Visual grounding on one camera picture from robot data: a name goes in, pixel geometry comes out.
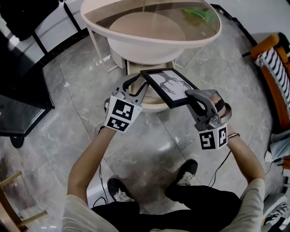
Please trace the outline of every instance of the white marker cube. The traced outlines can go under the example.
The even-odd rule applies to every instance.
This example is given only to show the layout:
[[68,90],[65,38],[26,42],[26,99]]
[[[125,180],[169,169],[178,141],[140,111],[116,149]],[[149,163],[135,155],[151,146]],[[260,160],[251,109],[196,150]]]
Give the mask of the white marker cube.
[[106,111],[104,126],[125,133],[140,114],[141,110],[142,107],[140,106],[111,96],[109,107]]
[[227,124],[212,130],[200,131],[198,139],[202,150],[222,148],[227,145]]

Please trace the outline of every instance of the glass tabletop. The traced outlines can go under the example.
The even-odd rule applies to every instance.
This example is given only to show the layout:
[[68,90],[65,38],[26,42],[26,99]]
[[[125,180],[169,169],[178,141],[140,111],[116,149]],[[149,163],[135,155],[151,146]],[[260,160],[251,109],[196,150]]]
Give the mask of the glass tabletop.
[[204,0],[120,0],[100,7],[92,1],[97,0],[84,3],[84,16],[95,25],[123,34],[195,41],[211,38],[220,29],[216,12]]

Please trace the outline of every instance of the white shoelace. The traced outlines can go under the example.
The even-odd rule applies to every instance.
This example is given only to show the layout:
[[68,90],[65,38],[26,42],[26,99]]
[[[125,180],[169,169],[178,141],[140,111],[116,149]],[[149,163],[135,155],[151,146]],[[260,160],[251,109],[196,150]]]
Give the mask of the white shoelace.
[[193,186],[194,182],[194,175],[192,175],[190,172],[185,172],[182,179],[177,182],[178,186]]
[[119,189],[119,191],[114,195],[114,198],[115,198],[116,201],[118,201],[118,202],[130,202],[130,201],[134,202],[134,201],[135,201],[134,199],[128,197],[128,196],[126,195],[126,193],[125,193],[125,192],[122,192],[120,189]]

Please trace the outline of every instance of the black pants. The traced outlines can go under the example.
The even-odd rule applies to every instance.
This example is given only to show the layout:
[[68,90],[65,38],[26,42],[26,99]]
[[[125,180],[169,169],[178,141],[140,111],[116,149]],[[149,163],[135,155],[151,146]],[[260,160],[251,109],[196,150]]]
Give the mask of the black pants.
[[151,229],[220,231],[237,215],[241,201],[236,194],[208,186],[176,186],[174,194],[190,210],[163,215],[139,214],[137,202],[113,202],[92,208],[120,232]]

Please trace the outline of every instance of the shoe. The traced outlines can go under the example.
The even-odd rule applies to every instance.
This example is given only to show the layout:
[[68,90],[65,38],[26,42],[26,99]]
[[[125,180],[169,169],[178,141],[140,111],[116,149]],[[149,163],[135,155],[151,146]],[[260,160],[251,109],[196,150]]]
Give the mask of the shoe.
[[269,151],[265,152],[264,160],[265,160],[266,163],[272,163],[273,162],[273,156],[272,156],[271,152],[269,152]]
[[177,201],[174,189],[176,186],[192,186],[193,178],[198,169],[198,163],[194,159],[188,159],[179,169],[177,178],[168,186],[165,195],[172,201]]
[[108,191],[114,201],[134,202],[126,186],[117,178],[110,178],[107,182]]

